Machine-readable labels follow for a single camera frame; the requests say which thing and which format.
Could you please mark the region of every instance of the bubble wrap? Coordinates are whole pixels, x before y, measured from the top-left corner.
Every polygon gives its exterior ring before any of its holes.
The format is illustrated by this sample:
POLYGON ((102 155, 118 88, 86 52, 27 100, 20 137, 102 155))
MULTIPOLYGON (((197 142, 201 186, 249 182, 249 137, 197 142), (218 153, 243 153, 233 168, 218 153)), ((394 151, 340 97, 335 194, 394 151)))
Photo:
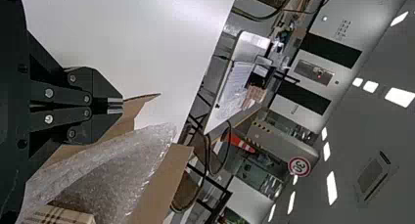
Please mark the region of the bubble wrap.
POLYGON ((172 124, 146 127, 41 168, 26 183, 17 223, 52 200, 100 224, 126 223, 175 134, 172 124))

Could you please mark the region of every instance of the cardboard box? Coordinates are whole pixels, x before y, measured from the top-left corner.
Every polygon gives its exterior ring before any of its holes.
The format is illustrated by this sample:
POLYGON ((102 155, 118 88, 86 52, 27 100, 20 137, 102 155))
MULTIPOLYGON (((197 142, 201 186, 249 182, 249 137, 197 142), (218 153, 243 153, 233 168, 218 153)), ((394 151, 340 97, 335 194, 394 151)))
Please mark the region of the cardboard box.
POLYGON ((64 208, 46 205, 37 210, 24 221, 25 224, 54 223, 54 224, 96 224, 94 216, 87 213, 67 210, 64 208))
MULTIPOLYGON (((144 105, 158 95, 141 96, 124 102, 124 115, 103 136, 99 143, 134 130, 134 119, 144 105)), ((90 146, 61 146, 43 166, 49 166, 69 158, 90 146)), ((193 148, 171 145, 159 169, 132 212, 128 224, 161 224, 167 216, 171 201, 180 184, 187 161, 193 148)))

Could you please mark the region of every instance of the ceiling light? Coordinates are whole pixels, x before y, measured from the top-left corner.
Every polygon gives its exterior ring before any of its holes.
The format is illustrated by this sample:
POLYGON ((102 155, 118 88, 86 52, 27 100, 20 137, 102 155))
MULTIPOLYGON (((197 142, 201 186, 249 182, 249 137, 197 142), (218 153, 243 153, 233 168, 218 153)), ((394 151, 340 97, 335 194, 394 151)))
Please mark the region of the ceiling light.
POLYGON ((374 93, 378 88, 379 84, 373 81, 367 81, 366 84, 363 86, 363 89, 369 93, 374 93))
POLYGON ((275 199, 277 199, 280 196, 281 190, 283 190, 282 184, 280 184, 280 186, 278 186, 277 191, 275 192, 275 196, 274 196, 275 199))
POLYGON ((329 159, 330 155, 332 154, 330 151, 329 142, 327 142, 326 145, 324 145, 323 154, 324 154, 324 161, 327 161, 327 159, 329 159))
POLYGON ((290 215, 290 213, 293 211, 295 199, 296 199, 296 192, 293 192, 290 196, 290 203, 288 204, 288 212, 287 212, 288 215, 290 215))
POLYGON ((296 186, 297 182, 299 181, 299 177, 296 175, 293 179, 293 185, 296 186))
POLYGON ((268 222, 270 222, 272 220, 272 218, 274 217, 274 211, 275 211, 275 207, 277 206, 277 204, 274 204, 271 208, 271 212, 269 213, 269 217, 268 217, 268 222))
POLYGON ((327 128, 324 128, 323 131, 321 132, 321 137, 324 140, 326 140, 327 138, 327 128))
POLYGON ((353 85, 356 87, 360 87, 360 85, 362 85, 363 83, 363 79, 362 78, 355 78, 353 81, 353 85))
POLYGON ((329 205, 332 205, 338 198, 336 178, 333 171, 327 176, 327 194, 329 197, 329 205))
POLYGON ((392 23, 391 23, 391 26, 395 26, 395 25, 397 25, 398 23, 400 23, 400 22, 404 21, 404 20, 406 19, 406 17, 408 16, 408 14, 409 14, 409 12, 405 12, 405 13, 403 13, 402 15, 400 15, 400 16, 398 16, 398 17, 394 18, 394 20, 393 20, 393 21, 392 21, 392 23))
POLYGON ((391 101, 395 104, 398 104, 398 105, 400 105, 404 108, 408 108, 408 106, 415 99, 415 94, 411 93, 411 92, 408 92, 408 91, 392 88, 388 92, 385 99, 389 100, 389 101, 391 101))

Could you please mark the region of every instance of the speed limit sign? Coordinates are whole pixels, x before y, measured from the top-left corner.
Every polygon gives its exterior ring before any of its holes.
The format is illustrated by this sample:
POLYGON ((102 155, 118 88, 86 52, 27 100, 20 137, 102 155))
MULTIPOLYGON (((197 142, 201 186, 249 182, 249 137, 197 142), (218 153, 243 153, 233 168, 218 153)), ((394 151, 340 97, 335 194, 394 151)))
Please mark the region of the speed limit sign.
POLYGON ((306 158, 294 157, 288 163, 288 168, 292 174, 298 177, 306 177, 310 174, 311 164, 306 158))

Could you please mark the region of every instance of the air vent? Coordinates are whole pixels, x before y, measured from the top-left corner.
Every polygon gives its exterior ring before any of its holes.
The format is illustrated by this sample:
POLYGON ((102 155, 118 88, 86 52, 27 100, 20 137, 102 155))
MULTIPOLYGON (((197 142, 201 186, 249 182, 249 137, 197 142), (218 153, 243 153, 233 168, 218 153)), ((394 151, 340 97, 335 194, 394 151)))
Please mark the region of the air vent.
POLYGON ((334 38, 338 41, 343 41, 346 38, 348 29, 350 27, 351 27, 351 21, 342 20, 338 29, 336 30, 334 38))
POLYGON ((385 152, 378 151, 376 156, 370 158, 363 166, 354 183, 358 203, 367 205, 374 199, 397 169, 398 166, 390 160, 385 152))

